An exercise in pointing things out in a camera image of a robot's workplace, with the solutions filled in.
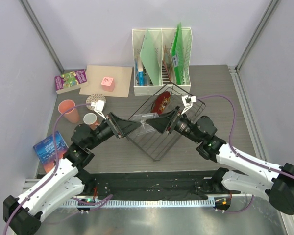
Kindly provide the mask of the pink ceramic mug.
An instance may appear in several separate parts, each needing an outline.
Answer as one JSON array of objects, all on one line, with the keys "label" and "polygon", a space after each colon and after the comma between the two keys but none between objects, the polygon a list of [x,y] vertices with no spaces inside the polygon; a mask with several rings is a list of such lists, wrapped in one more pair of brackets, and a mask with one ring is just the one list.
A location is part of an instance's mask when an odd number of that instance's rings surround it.
[{"label": "pink ceramic mug", "polygon": [[83,117],[83,122],[87,124],[92,130],[99,126],[98,117],[95,113],[87,113]]}]

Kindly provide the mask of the pink plastic tumbler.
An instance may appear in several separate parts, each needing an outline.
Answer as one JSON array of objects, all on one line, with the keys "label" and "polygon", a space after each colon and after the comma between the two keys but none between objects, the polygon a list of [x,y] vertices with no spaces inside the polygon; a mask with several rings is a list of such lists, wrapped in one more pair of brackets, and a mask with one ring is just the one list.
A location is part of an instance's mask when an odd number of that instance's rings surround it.
[{"label": "pink plastic tumbler", "polygon": [[73,100],[70,100],[70,99],[63,100],[58,105],[58,111],[60,114],[64,114],[64,117],[70,123],[76,124],[80,121],[80,115],[79,115],[78,109],[75,106],[75,102]]}]

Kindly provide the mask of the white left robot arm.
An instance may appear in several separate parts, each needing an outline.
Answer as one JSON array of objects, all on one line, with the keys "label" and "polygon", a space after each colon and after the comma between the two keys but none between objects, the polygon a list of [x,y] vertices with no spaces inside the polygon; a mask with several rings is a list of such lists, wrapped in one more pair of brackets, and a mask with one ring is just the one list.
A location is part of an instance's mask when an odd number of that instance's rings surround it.
[{"label": "white left robot arm", "polygon": [[92,149],[112,136],[124,138],[139,127],[140,122],[122,119],[112,112],[95,130],[87,124],[78,125],[71,137],[72,144],[63,158],[55,160],[55,167],[23,194],[4,200],[4,230],[11,228],[18,235],[33,235],[66,200],[80,193],[90,195],[95,180],[84,167],[94,157]]}]

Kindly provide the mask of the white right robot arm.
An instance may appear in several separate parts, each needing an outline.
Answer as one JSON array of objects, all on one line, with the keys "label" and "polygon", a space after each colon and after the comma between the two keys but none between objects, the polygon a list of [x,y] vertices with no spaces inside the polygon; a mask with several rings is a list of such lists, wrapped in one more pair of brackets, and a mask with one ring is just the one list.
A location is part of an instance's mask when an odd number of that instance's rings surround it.
[{"label": "white right robot arm", "polygon": [[176,131],[197,143],[197,152],[206,160],[227,165],[212,180],[216,193],[235,190],[267,200],[275,209],[294,214],[294,165],[283,166],[260,160],[234,148],[229,142],[216,136],[217,129],[211,119],[201,116],[192,122],[178,109],[149,118],[146,123],[159,133]]}]

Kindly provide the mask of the brown patterned ceramic bowl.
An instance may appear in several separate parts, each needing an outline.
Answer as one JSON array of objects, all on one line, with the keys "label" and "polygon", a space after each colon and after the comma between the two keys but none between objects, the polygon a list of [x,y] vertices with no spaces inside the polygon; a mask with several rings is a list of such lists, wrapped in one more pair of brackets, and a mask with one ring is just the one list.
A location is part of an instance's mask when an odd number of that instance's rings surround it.
[{"label": "brown patterned ceramic bowl", "polygon": [[92,102],[97,102],[97,101],[103,101],[103,109],[105,107],[106,104],[106,98],[104,95],[102,94],[92,94],[90,95],[87,99],[86,99],[86,103],[92,103]]}]

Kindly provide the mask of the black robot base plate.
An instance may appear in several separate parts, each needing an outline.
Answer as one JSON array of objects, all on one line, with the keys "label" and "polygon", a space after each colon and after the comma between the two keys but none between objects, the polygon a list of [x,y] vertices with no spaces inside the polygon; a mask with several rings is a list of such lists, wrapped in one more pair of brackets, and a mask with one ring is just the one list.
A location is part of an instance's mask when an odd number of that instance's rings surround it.
[{"label": "black robot base plate", "polygon": [[213,171],[93,173],[80,196],[113,200],[173,201],[207,199],[210,195],[239,194],[221,185],[221,168]]}]

